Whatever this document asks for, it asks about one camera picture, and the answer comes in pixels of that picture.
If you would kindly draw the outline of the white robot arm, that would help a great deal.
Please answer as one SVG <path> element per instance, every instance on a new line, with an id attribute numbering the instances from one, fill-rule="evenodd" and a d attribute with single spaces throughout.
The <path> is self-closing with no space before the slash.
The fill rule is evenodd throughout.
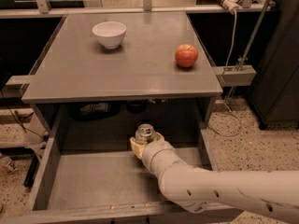
<path id="1" fill-rule="evenodd" d="M 191 213 L 222 203 L 299 224 L 298 171 L 208 171 L 189 165 L 162 137 L 130 139 L 134 154 L 156 176 L 163 196 Z"/>

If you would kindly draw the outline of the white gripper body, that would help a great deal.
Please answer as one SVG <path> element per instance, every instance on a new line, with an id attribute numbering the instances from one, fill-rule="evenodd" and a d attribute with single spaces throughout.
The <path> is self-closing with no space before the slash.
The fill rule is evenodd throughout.
<path id="1" fill-rule="evenodd" d="M 142 163 L 151 174 L 159 178 L 172 164 L 182 164 L 184 160 L 167 141 L 159 140 L 145 146 Z"/>

